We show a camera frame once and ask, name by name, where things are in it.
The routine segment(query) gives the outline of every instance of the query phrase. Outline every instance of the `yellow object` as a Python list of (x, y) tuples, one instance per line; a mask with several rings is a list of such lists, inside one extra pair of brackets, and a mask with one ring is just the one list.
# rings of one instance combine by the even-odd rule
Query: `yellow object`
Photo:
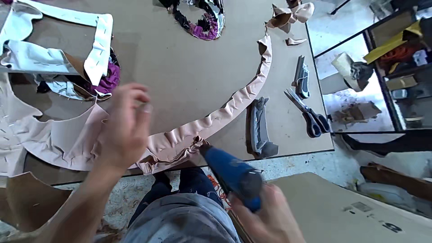
[(388, 74), (392, 74), (392, 73), (396, 70), (396, 68), (397, 68), (397, 66), (398, 66), (399, 64), (400, 64), (400, 62), (397, 62), (397, 63), (393, 64), (393, 65), (391, 66), (390, 71), (388, 72)]
[[(410, 31), (410, 32), (412, 32), (412, 33), (414, 33), (420, 37), (423, 37), (422, 30), (420, 28), (420, 20), (413, 23), (411, 26), (407, 27), (406, 29), (404, 29), (404, 31), (405, 30)], [(403, 43), (407, 42), (407, 41), (403, 41), (402, 37), (403, 37), (403, 31), (401, 31), (397, 35), (390, 38), (383, 45), (378, 46), (377, 48), (373, 49), (366, 56), (364, 56), (363, 59), (365, 59), (366, 62), (368, 64), (370, 64), (371, 62), (377, 60), (378, 58), (380, 58), (382, 55), (386, 54), (387, 52), (389, 52), (389, 51), (395, 49), (396, 47), (402, 45)]]

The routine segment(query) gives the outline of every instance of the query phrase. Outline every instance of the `fingernail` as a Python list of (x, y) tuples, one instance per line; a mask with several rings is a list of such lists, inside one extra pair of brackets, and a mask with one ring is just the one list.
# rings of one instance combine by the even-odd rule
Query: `fingernail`
[(145, 113), (152, 113), (153, 106), (149, 103), (146, 103), (142, 108), (141, 111)]

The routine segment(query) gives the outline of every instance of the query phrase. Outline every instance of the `purple fabric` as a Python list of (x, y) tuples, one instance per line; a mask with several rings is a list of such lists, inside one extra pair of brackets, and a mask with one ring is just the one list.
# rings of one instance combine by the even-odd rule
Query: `purple fabric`
[(202, 40), (214, 40), (218, 34), (217, 21), (209, 13), (204, 13), (203, 16), (210, 25), (210, 30), (208, 31), (208, 34), (203, 33), (203, 28), (201, 26), (197, 26), (193, 23), (189, 23), (190, 31), (193, 36)]
[(90, 93), (96, 94), (95, 90), (103, 94), (112, 93), (115, 87), (118, 86), (119, 80), (120, 67), (109, 61), (107, 76), (101, 78), (98, 86), (91, 85)]

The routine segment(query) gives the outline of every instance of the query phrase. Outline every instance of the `blue heat gun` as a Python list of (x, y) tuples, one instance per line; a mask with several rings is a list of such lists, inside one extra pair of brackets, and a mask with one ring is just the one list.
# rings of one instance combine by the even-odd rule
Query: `blue heat gun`
[(252, 212), (260, 209), (260, 192), (263, 185), (261, 171), (207, 144), (200, 147), (200, 153), (226, 194), (235, 192), (245, 207)]

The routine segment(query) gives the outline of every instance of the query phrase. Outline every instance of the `person's right hand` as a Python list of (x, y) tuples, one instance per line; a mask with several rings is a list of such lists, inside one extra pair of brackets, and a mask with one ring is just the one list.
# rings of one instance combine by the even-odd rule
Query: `person's right hand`
[(146, 150), (152, 106), (147, 88), (138, 83), (117, 87), (112, 99), (95, 167), (108, 166), (123, 174)]
[(304, 243), (305, 239), (281, 189), (265, 184), (261, 209), (253, 214), (235, 194), (228, 196), (231, 208), (255, 243)]

